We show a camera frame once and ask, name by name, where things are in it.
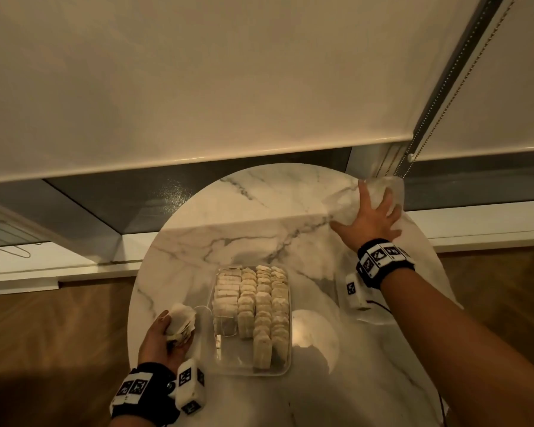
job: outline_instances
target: wooden floor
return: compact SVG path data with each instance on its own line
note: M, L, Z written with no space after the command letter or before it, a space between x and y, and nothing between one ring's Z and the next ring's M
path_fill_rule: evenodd
M534 363L534 248L442 258L457 299ZM0 296L0 426L106 426L134 279Z

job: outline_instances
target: clear plastic tray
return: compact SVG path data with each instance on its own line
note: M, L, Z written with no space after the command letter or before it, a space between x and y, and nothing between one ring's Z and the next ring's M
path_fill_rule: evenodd
M255 270L257 265L242 265L243 268L249 267ZM214 281L212 283L212 290L209 293L208 307L212 308L212 301L214 299L214 287L216 286L217 275L229 266L225 265L218 269L214 275ZM222 335L216 335L214 331L214 325L208 323L206 326L206 347L204 350L207 355L212 358L212 362L215 364L214 370L218 373L225 375L237 375L237 376L280 376L284 375L291 366L292 360L292 346L293 346L293 316L291 312L293 310L293 304L291 299L291 282L289 285L289 351L287 360L283 362L277 352L273 349L271 356L271 367L269 369L257 369L253 366L253 339L242 339L239 334L232 337L225 337Z

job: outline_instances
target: white window shade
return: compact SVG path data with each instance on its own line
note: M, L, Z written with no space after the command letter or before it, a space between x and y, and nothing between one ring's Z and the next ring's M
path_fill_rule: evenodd
M534 151L534 0L502 2L453 88L416 160Z
M479 0L0 0L0 181L410 139Z

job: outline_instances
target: marble tabletop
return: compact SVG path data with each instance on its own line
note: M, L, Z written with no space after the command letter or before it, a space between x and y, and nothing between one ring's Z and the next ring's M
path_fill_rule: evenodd
M368 187L376 206L385 186ZM358 203L357 180L349 175L279 163L222 178L170 217L143 260L131 296L131 366L157 314L175 302L206 304L220 265L280 265L289 273L293 296L289 372L208 373L206 407L182 415L178 424L439 426L437 391L397 325L357 321L337 305L335 282L353 272L356 256L328 222L334 217L350 223ZM454 300L426 237L405 214L396 225L403 234L395 243L416 260L417 272ZM200 342L197 334L196 358Z

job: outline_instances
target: wrist strap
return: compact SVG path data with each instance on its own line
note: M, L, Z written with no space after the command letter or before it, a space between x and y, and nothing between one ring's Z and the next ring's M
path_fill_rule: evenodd
M180 411L168 394L174 390L175 379L163 364L142 363L133 368L111 402L111 419L134 415L157 427L174 423Z
M368 241L358 250L356 271L364 284L380 288L385 276L398 268L415 270L413 259L401 248L384 238Z

